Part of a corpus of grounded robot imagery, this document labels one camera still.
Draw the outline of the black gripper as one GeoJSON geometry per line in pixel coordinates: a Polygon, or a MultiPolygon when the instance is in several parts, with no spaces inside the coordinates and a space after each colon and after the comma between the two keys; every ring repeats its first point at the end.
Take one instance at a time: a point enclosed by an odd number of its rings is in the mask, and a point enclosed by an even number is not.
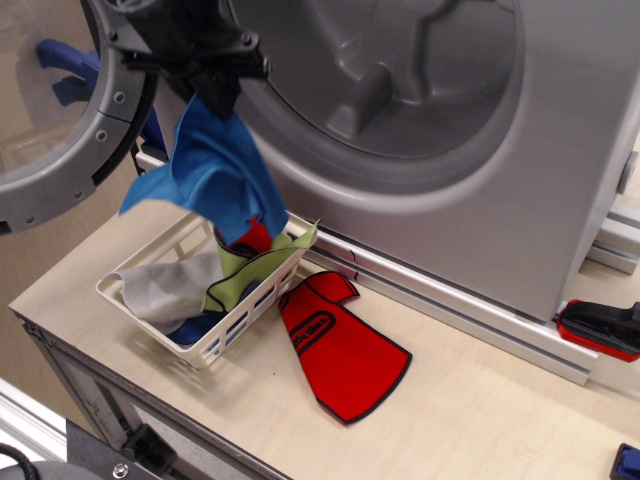
{"type": "Polygon", "coordinates": [[[242,79],[266,79],[269,61],[257,33],[232,22],[219,1],[109,1],[133,28],[134,38],[114,40],[127,68],[161,74],[180,95],[198,94],[228,120],[242,79]]]}

